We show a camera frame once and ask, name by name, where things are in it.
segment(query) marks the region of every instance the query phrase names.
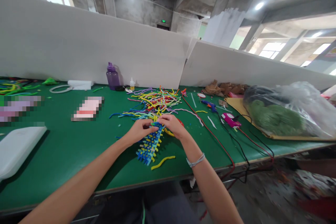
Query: bottle cap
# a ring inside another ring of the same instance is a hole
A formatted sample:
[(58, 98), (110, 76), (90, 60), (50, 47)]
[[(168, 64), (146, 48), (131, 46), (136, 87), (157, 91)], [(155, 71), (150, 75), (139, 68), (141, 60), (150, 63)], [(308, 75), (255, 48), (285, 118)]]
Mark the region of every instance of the bottle cap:
[(109, 66), (107, 67), (107, 70), (108, 70), (108, 71), (114, 72), (114, 71), (116, 70), (116, 68), (112, 65), (111, 62), (109, 62), (108, 65), (109, 65)]

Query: person's left hand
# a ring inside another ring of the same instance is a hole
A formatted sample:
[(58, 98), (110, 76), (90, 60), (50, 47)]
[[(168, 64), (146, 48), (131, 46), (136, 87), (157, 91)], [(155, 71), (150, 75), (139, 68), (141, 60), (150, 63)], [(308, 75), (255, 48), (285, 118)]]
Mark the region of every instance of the person's left hand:
[(136, 120), (130, 130), (124, 135), (123, 139), (125, 139), (129, 145), (132, 145), (142, 138), (147, 136), (150, 133), (157, 131), (158, 127), (151, 127), (151, 123), (153, 123), (152, 119), (142, 119)]

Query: purple water bottle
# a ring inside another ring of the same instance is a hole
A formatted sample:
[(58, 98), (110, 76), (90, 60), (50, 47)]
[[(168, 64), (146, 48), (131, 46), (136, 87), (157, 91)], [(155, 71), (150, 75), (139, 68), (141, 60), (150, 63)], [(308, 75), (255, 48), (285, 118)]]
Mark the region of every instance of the purple water bottle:
[(108, 81), (108, 85), (110, 86), (111, 90), (115, 90), (116, 86), (120, 86), (119, 84), (119, 75), (116, 72), (116, 68), (112, 65), (111, 62), (108, 63), (106, 77)]

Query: person's right hand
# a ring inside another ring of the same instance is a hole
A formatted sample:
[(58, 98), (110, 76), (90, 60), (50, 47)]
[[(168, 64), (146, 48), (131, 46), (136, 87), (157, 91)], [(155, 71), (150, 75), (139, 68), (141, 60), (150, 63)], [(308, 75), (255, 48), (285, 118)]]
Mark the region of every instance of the person's right hand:
[(157, 120), (159, 123), (165, 125), (175, 137), (179, 140), (190, 137), (189, 132), (182, 126), (180, 121), (171, 114), (163, 114)]

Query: hand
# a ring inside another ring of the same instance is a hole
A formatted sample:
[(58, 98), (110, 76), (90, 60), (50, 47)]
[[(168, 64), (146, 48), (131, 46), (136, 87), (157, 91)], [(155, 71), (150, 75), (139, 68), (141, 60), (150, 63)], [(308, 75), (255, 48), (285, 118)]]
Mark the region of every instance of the hand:
[(150, 128), (152, 122), (152, 119), (136, 120), (126, 135), (122, 137), (122, 139), (125, 139), (130, 146), (140, 141), (148, 134), (153, 133), (159, 129), (158, 127)]
[(189, 132), (182, 126), (180, 121), (174, 115), (163, 114), (157, 121), (166, 125), (179, 140), (190, 137)]

